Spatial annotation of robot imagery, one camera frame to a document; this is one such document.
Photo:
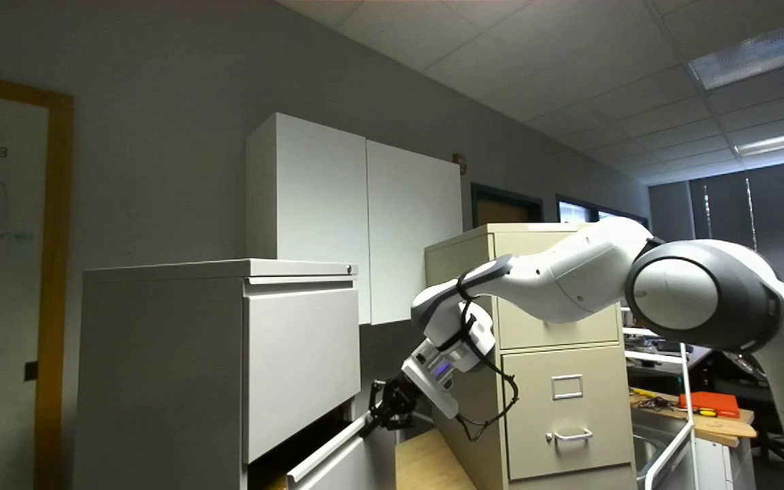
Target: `ceiling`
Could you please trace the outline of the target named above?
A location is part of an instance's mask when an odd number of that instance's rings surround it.
[[[784,26],[784,0],[281,0],[639,182],[784,163],[784,67],[701,89],[686,63]]]

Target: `wall cabinet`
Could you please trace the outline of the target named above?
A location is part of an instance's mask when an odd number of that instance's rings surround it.
[[[515,252],[539,252],[575,225],[489,224],[426,248],[426,280]],[[496,319],[492,360],[512,372],[519,402],[468,442],[459,425],[437,427],[481,490],[633,488],[629,380],[621,310],[605,308],[576,323],[543,323],[502,300],[479,300]],[[481,423],[502,408],[509,387],[489,371],[459,376],[452,387],[459,414]]]
[[[247,255],[355,263],[358,323],[411,316],[425,248],[463,231],[459,169],[271,115],[247,135]]]

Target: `red object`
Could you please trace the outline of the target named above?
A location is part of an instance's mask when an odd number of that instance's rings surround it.
[[[737,398],[726,391],[692,391],[692,410],[698,408],[712,408],[724,420],[739,420]]]

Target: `beige filing cabinet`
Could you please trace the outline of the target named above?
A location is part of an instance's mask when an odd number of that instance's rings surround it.
[[[426,284],[497,258],[550,248],[576,225],[489,224],[426,248]],[[456,423],[437,431],[479,490],[630,490],[633,443],[618,305],[576,323],[543,323],[512,301],[479,300],[496,319],[496,365],[515,376],[519,402],[468,442]],[[509,387],[489,371],[456,376],[459,414],[481,423]]]

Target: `white cupboard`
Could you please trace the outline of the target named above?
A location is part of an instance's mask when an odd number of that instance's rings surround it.
[[[355,263],[358,323],[404,322],[425,248],[463,231],[459,169],[271,115],[247,135],[247,255]]]

